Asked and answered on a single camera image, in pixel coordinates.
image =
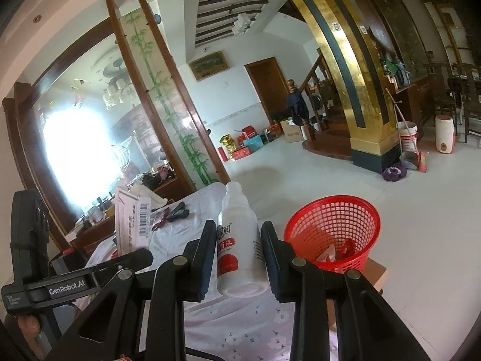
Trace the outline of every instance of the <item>blue box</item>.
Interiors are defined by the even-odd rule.
[[[252,137],[248,140],[244,140],[242,144],[248,146],[251,150],[251,153],[254,153],[256,150],[261,149],[264,146],[262,138],[259,135]]]

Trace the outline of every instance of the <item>basket rim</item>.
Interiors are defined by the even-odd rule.
[[[379,234],[381,232],[381,218],[379,217],[379,213],[376,210],[376,208],[372,205],[372,203],[370,203],[370,202],[368,202],[368,201],[366,201],[362,198],[355,197],[353,195],[330,195],[328,197],[319,198],[318,200],[315,200],[315,201],[312,201],[312,202],[308,203],[307,205],[300,208],[297,212],[295,212],[294,215],[288,221],[288,223],[286,225],[286,228],[284,229],[284,241],[288,242],[286,240],[286,236],[290,236],[290,233],[291,233],[290,228],[292,228],[294,226],[294,218],[300,217],[300,216],[306,214],[308,211],[313,209],[313,207],[319,206],[320,203],[325,205],[326,203],[345,202],[345,201],[343,201],[343,199],[345,199],[345,198],[349,199],[349,201],[354,201],[354,202],[350,202],[350,203],[357,203],[359,206],[363,206],[367,210],[369,210],[369,212],[374,217],[373,218],[374,219],[374,235],[372,235],[372,239],[367,244],[366,247],[364,247],[358,253],[356,253],[354,255],[351,255],[349,258],[337,260],[335,262],[317,262],[317,261],[312,260],[312,259],[307,259],[310,262],[314,263],[315,265],[317,265],[320,268],[325,269],[325,270],[338,269],[339,267],[342,267],[342,266],[348,265],[348,264],[350,264],[354,261],[357,261],[359,258],[361,258],[366,253],[369,253],[371,248],[374,246],[374,244],[378,240]]]

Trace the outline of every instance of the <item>pillar base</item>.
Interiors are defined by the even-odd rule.
[[[382,174],[382,171],[384,171],[387,167],[390,167],[399,161],[401,148],[399,145],[395,145],[383,155],[376,155],[351,149],[351,155],[354,165],[378,174]]]

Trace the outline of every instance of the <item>gold pillar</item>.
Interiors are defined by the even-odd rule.
[[[372,171],[399,156],[394,108],[385,78],[353,0],[293,0],[309,25],[341,98],[353,162]]]

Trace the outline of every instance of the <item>bottle label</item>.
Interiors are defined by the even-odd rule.
[[[254,237],[249,236],[243,229],[245,226],[246,224],[239,218],[217,227],[218,277],[236,270],[265,270],[259,231]]]

